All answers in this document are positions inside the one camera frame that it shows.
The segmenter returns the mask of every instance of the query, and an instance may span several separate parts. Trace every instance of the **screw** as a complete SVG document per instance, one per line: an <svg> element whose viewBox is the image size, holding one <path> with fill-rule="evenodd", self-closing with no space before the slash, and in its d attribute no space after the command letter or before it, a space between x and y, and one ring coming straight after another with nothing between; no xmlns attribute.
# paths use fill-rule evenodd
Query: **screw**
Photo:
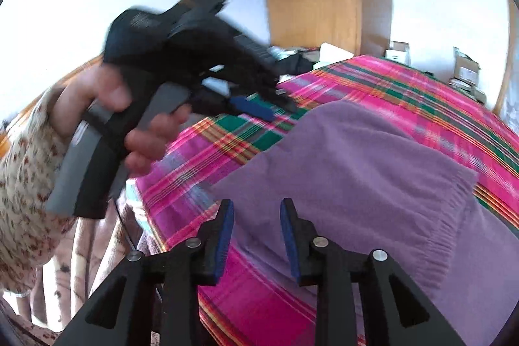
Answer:
<svg viewBox="0 0 519 346"><path fill-rule="evenodd" d="M382 249L377 249L373 251L373 258L377 261L385 261L388 259L388 253Z"/></svg>
<svg viewBox="0 0 519 346"><path fill-rule="evenodd" d="M142 258L142 253L140 251L132 251L128 255L126 255L126 260L134 262L139 261Z"/></svg>
<svg viewBox="0 0 519 346"><path fill-rule="evenodd" d="M199 240L198 237L190 237L186 240L186 246L188 248L198 248L200 245L202 245L202 241Z"/></svg>
<svg viewBox="0 0 519 346"><path fill-rule="evenodd" d="M328 244L328 239L326 239L325 237L318 236L313 239L313 245L315 245L318 248L326 248Z"/></svg>

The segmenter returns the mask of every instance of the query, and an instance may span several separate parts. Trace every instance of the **folded clothing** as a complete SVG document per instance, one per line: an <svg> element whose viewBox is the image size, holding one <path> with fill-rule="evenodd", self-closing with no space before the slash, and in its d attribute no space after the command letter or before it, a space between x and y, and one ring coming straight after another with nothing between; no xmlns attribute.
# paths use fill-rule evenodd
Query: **folded clothing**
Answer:
<svg viewBox="0 0 519 346"><path fill-rule="evenodd" d="M388 251L468 346L488 346L519 299L519 240L474 199L476 180L380 116L335 101L308 112L212 194L235 204L238 248L300 299L315 304L315 292L290 276L284 197L343 248Z"/></svg>

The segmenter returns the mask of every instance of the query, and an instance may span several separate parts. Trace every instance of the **bed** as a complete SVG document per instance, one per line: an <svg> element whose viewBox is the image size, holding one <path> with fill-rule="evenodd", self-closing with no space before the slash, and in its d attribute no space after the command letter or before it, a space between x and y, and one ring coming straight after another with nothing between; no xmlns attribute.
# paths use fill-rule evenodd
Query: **bed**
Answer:
<svg viewBox="0 0 519 346"><path fill-rule="evenodd" d="M519 139L478 103L417 70L370 56L312 71L280 87L297 101L297 114L276 110L273 123L245 115L205 118L181 133L148 176L128 185L137 219L159 250L193 236L215 215L218 203L209 186L279 141L307 111L341 99L379 113L417 142L476 170L474 196L519 237ZM243 302L237 306L250 291L255 292L247 296L252 323ZM265 277L233 246L220 284L201 288L199 299L202 322L222 345L281 346L313 330L315 310ZM268 313L258 312L266 306ZM275 344L262 335L265 327L277 333Z"/></svg>

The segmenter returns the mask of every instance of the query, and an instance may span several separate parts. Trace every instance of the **sleeve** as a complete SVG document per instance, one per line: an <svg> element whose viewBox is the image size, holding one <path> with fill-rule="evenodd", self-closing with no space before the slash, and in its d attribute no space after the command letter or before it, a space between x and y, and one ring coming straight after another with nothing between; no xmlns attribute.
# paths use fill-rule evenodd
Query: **sleeve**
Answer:
<svg viewBox="0 0 519 346"><path fill-rule="evenodd" d="M36 268L48 262L74 219L45 212L68 143L50 126L47 111L63 89L46 92L26 128L0 162L0 289L26 293Z"/></svg>

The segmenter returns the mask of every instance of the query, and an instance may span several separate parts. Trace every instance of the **patterned blanket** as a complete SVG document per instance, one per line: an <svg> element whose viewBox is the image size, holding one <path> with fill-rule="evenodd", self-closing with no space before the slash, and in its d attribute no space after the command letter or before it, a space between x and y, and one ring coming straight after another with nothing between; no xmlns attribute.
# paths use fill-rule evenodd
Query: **patterned blanket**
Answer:
<svg viewBox="0 0 519 346"><path fill-rule="evenodd" d="M162 250L194 235L215 215L216 198L207 194L207 186L279 141L308 110L341 99L376 111L417 142L476 170L474 195L519 237L519 139L478 103L416 70L369 56L321 68L281 87L298 102L298 114L277 110L273 123L249 116L204 119L181 134L150 175L137 180L150 230ZM222 345L313 342L315 310L269 280L233 246L219 285L200 289L199 296L202 322Z"/></svg>

